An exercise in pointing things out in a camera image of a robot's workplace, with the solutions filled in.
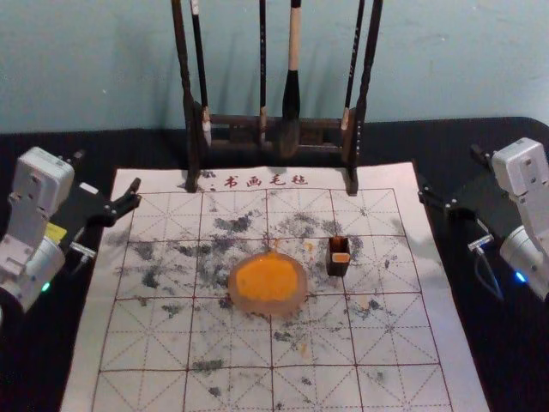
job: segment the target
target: blue led light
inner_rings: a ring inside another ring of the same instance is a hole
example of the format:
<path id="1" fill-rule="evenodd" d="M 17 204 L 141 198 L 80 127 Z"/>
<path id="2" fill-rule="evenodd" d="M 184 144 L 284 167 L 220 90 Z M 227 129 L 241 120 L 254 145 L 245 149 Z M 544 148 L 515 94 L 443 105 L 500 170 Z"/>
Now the blue led light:
<path id="1" fill-rule="evenodd" d="M 524 275 L 521 272 L 516 272 L 515 276 L 519 280 L 520 283 L 525 283 L 526 282 L 526 277 L 524 277 Z"/>

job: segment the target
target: cable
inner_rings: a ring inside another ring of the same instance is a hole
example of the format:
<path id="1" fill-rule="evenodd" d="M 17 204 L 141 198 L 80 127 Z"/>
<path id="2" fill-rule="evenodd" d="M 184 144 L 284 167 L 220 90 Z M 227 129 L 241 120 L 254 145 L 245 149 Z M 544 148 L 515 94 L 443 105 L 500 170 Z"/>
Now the cable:
<path id="1" fill-rule="evenodd" d="M 499 301 L 503 301 L 504 294 L 502 293 L 501 288 L 499 287 L 498 280 L 494 275 L 490 262 L 488 262 L 488 259 L 486 258 L 486 254 L 484 253 L 482 248 L 479 246 L 475 247 L 474 251 L 477 255 L 477 258 L 474 260 L 474 275 L 476 276 L 480 284 L 484 286 L 486 290 L 488 290 L 488 292 L 490 292 Z M 490 276 L 492 285 L 488 284 L 488 282 L 486 282 L 483 276 L 480 275 L 480 268 L 479 268 L 480 261 L 482 261 L 482 263 L 485 265 L 488 271 L 488 275 Z"/>

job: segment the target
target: wall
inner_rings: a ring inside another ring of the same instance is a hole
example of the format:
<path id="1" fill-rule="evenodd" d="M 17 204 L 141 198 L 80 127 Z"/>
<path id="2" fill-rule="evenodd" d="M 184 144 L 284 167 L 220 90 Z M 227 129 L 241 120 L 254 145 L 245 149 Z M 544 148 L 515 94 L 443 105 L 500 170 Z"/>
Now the wall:
<path id="1" fill-rule="evenodd" d="M 341 115 L 357 3 L 303 0 L 303 116 Z M 257 0 L 200 4 L 210 106 L 257 113 Z M 288 1 L 268 1 L 269 114 L 281 114 L 288 15 Z M 548 22 L 541 0 L 386 1 L 367 118 L 549 124 Z M 0 132 L 182 127 L 181 99 L 168 0 L 0 0 Z"/>

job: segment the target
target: black table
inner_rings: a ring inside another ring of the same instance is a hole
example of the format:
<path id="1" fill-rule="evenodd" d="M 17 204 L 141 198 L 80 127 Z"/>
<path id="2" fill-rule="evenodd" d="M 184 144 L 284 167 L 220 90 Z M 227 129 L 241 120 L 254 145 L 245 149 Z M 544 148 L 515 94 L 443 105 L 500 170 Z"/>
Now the black table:
<path id="1" fill-rule="evenodd" d="M 410 161 L 442 193 L 480 173 L 468 157 L 477 142 L 487 150 L 502 148 L 522 136 L 549 147 L 549 127 L 530 118 L 478 118 L 368 124 L 360 165 Z M 56 155 L 84 148 L 87 158 L 79 178 L 110 193 L 118 167 L 186 168 L 184 131 L 121 130 L 0 136 L 0 233 L 6 228 L 15 161 L 32 146 Z M 272 156 L 213 152 L 207 167 L 281 165 Z M 327 167 L 331 154 L 298 153 L 288 166 Z M 478 235 L 460 224 L 449 227 L 430 213 L 432 230 L 467 334 L 486 399 L 494 411 L 549 410 L 549 309 L 505 264 L 494 268 L 506 301 L 496 302 L 475 280 L 466 243 Z M 100 233 L 89 241 L 97 245 Z M 56 411 L 68 378 L 72 350 L 91 269 L 77 278 L 58 276 L 27 314 L 20 335 L 0 353 L 0 410 Z"/>

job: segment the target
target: paper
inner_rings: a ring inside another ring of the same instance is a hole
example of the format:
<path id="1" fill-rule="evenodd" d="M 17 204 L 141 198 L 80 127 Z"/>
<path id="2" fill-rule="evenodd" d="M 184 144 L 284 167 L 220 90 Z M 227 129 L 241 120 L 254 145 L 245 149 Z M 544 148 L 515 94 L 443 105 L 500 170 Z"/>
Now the paper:
<path id="1" fill-rule="evenodd" d="M 119 170 L 141 206 L 101 240 L 62 411 L 485 411 L 411 164 L 359 169 Z M 328 238 L 349 236 L 342 279 Z M 298 315 L 248 315 L 226 296 L 239 260 L 299 260 Z"/>

